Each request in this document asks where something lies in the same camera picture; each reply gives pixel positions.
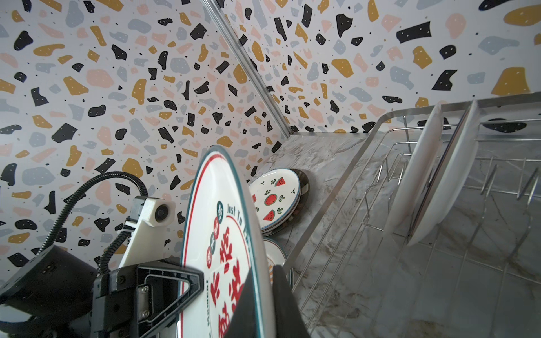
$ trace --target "patterned wall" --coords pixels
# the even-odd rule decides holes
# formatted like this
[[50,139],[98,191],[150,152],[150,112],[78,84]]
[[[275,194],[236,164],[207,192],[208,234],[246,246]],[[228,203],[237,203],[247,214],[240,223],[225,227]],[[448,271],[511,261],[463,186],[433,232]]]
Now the patterned wall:
[[218,3],[294,131],[541,90],[537,0]]
[[[165,248],[177,255],[207,149],[228,147],[250,177],[280,146],[199,1],[9,0],[0,9],[2,280],[34,257],[63,200],[90,177],[127,171],[151,196],[176,201]],[[57,245],[95,266],[137,191],[111,180],[86,195]]]

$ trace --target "white bracket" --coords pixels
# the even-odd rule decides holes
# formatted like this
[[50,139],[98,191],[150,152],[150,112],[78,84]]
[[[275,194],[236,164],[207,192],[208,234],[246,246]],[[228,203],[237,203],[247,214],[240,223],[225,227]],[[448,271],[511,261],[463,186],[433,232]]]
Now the white bracket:
[[[156,210],[165,205],[167,217],[162,221],[156,219]],[[160,198],[147,197],[137,224],[126,221],[127,226],[134,227],[128,248],[122,257],[119,268],[163,259],[164,241],[167,226],[175,219],[176,203]]]

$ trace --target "plate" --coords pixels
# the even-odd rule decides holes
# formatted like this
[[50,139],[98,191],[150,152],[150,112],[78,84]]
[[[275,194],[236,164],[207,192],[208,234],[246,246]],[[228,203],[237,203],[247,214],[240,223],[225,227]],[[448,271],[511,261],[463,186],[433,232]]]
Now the plate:
[[295,208],[296,208],[297,204],[299,204],[299,200],[300,200],[300,194],[297,197],[296,201],[293,202],[293,205],[289,209],[289,212],[284,217],[282,217],[276,224],[272,225],[271,227],[267,227],[264,230],[263,229],[261,230],[261,232],[263,233],[263,236],[265,236],[266,233],[271,232],[274,229],[276,229],[277,227],[281,226],[287,219],[289,219],[291,214],[295,211]]
[[308,180],[308,176],[299,169],[291,169],[294,171],[297,176],[299,177],[299,181],[301,184],[301,196],[299,198],[299,202],[297,206],[295,207],[295,210],[290,214],[289,217],[287,217],[280,225],[276,226],[273,229],[267,230],[263,232],[263,236],[271,236],[274,235],[280,231],[282,231],[284,228],[287,228],[290,226],[298,217],[301,212],[301,210],[306,205],[306,202],[308,201],[308,196],[310,192],[310,182]]
[[250,184],[250,192],[261,230],[279,225],[286,219],[300,196],[298,176],[290,169],[275,169]]
[[[273,282],[273,266],[283,266],[287,259],[287,254],[277,242],[270,238],[263,239],[265,243],[265,252],[267,253],[267,262],[269,267],[270,282]],[[293,268],[289,269],[286,275],[289,286],[293,287]]]
[[423,192],[423,187],[428,180],[438,149],[441,146],[442,130],[441,106],[436,104],[428,117],[403,179],[398,186],[385,224],[384,236],[391,235],[406,216],[413,213],[415,203]]
[[238,173],[230,155],[218,145],[209,149],[197,170],[181,262],[203,271],[206,287],[181,313],[179,337],[222,337],[250,271],[257,336],[275,335],[265,245],[248,186]]
[[436,224],[443,221],[466,182],[479,148],[479,105],[473,101],[460,119],[445,153],[434,174],[434,179],[421,203],[413,224],[408,246],[422,240]]

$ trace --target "decorated plate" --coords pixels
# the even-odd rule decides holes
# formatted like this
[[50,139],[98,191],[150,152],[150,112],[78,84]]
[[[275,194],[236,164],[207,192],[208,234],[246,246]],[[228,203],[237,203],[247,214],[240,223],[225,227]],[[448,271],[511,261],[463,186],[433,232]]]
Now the decorated plate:
[[[270,275],[270,282],[273,282],[273,267],[275,265],[281,265],[286,262],[287,254],[282,249],[282,247],[276,243],[275,241],[271,240],[270,238],[265,238],[265,252],[267,253],[267,262],[269,265],[269,275]],[[293,268],[289,269],[289,273],[286,275],[287,281],[289,282],[289,285],[293,287]]]
[[299,181],[301,183],[301,196],[299,198],[299,202],[297,203],[295,210],[290,213],[290,215],[278,226],[273,227],[272,229],[267,229],[263,231],[263,236],[271,236],[274,235],[280,231],[282,231],[284,228],[287,228],[290,226],[295,220],[297,220],[300,217],[300,212],[306,205],[306,202],[308,201],[308,196],[310,192],[310,182],[308,180],[308,176],[299,169],[291,169],[294,171],[297,176],[299,177]]
[[266,233],[270,232],[270,231],[273,231],[274,229],[278,228],[280,225],[282,225],[287,219],[289,219],[291,217],[291,215],[293,214],[293,212],[295,211],[296,209],[296,206],[299,204],[299,200],[300,200],[300,194],[299,196],[297,197],[296,201],[293,202],[293,205],[292,207],[289,209],[288,213],[283,216],[280,220],[278,220],[277,222],[275,222],[273,225],[269,226],[269,227],[266,227],[264,230],[262,229],[261,232],[263,233],[263,236],[265,236]]
[[223,337],[250,268],[257,336],[275,335],[267,256],[254,204],[230,155],[218,145],[197,170],[181,260],[203,271],[205,290],[180,315],[179,337]]
[[295,209],[300,181],[290,169],[275,169],[250,183],[250,192],[261,229],[277,226]]

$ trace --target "stainless steel dish rack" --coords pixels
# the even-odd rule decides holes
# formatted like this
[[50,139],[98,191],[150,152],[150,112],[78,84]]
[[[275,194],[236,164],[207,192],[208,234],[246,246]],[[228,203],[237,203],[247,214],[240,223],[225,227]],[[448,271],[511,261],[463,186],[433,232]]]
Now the stainless steel dish rack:
[[[541,336],[539,102],[539,93],[479,101],[485,113],[466,184],[446,219],[411,247],[411,217],[392,237],[382,228],[422,129],[408,124],[432,107],[379,119],[344,173],[357,178],[338,212],[327,224],[322,215],[312,221],[286,262],[296,267],[293,291],[312,337]],[[442,106],[449,124],[439,156],[468,105]],[[506,124],[488,121],[502,117]],[[404,127],[381,131],[389,119]],[[315,227],[324,229],[319,238]]]

